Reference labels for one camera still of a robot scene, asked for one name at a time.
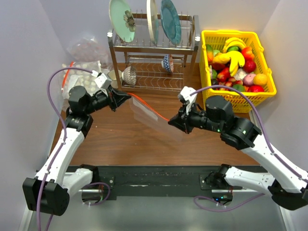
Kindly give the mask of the clear orange zip bag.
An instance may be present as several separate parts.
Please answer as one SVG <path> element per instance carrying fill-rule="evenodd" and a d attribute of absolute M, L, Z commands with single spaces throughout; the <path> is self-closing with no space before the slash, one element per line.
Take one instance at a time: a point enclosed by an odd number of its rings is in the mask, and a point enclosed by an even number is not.
<path fill-rule="evenodd" d="M 131 96 L 129 100 L 130 109 L 134 113 L 134 118 L 144 125 L 152 128 L 156 132 L 177 142 L 183 141 L 183 133 L 175 127 L 168 124 L 168 119 L 155 111 L 147 102 L 139 96 L 128 93 Z"/>

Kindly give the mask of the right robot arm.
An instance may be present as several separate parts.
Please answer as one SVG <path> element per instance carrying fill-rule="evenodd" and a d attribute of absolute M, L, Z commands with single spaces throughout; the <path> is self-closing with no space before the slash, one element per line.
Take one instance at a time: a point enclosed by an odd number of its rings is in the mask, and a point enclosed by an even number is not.
<path fill-rule="evenodd" d="M 218 171 L 210 173 L 204 181 L 214 187 L 231 186 L 248 188 L 269 195 L 279 206 L 294 211 L 308 204 L 308 173 L 297 176 L 289 161 L 280 153 L 271 153 L 265 136 L 250 120 L 238 117 L 232 105 L 222 96 L 212 96 L 205 103 L 205 110 L 195 103 L 195 97 L 178 95 L 182 107 L 168 124 L 189 134 L 193 128 L 220 134 L 227 145 L 255 159 L 266 170 L 255 173 L 222 164 Z"/>

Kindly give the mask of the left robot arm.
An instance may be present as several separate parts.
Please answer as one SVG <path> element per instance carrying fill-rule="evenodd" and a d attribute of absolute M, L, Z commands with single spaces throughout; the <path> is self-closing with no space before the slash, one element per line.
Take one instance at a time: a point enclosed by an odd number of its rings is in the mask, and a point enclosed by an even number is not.
<path fill-rule="evenodd" d="M 81 165 L 75 173 L 65 178 L 67 168 L 80 144 L 86 138 L 92 123 L 92 113 L 109 107 L 115 111 L 131 96 L 112 87 L 88 94 L 83 86 L 69 91 L 69 108 L 60 138 L 50 157 L 34 178 L 26 178 L 23 192 L 29 210 L 61 216 L 71 197 L 87 186 L 96 188 L 100 183 L 95 166 Z"/>

